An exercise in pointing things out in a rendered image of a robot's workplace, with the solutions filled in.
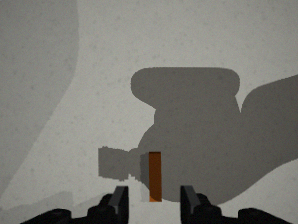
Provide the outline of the orange rod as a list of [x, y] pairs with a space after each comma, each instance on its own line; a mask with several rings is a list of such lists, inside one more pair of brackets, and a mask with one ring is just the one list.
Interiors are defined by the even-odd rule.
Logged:
[[150, 202], [162, 202], [161, 152], [149, 152]]

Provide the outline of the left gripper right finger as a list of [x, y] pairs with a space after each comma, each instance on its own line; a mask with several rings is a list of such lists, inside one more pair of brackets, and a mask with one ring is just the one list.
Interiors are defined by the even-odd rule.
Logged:
[[238, 218], [222, 217], [221, 208], [193, 186], [180, 186], [180, 219], [181, 224], [292, 224], [256, 208], [240, 209]]

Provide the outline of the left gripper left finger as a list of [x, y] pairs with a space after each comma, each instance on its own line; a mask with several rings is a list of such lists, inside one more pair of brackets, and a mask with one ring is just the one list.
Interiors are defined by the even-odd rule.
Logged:
[[72, 218], [70, 210], [58, 208], [20, 224], [128, 224], [128, 222], [129, 188], [128, 186], [116, 186], [113, 195], [103, 196], [98, 205], [88, 209], [85, 217]]

